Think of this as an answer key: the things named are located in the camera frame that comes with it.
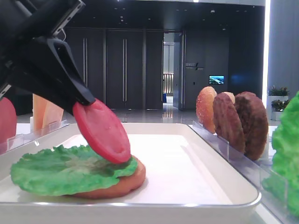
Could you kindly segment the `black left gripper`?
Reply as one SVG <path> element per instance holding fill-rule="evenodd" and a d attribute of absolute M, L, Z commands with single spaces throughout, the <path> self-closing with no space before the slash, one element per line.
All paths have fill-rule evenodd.
<path fill-rule="evenodd" d="M 18 87 L 73 114 L 91 94 L 68 43 L 58 38 L 82 8 L 80 0 L 3 0 L 0 3 L 0 93 Z"/>

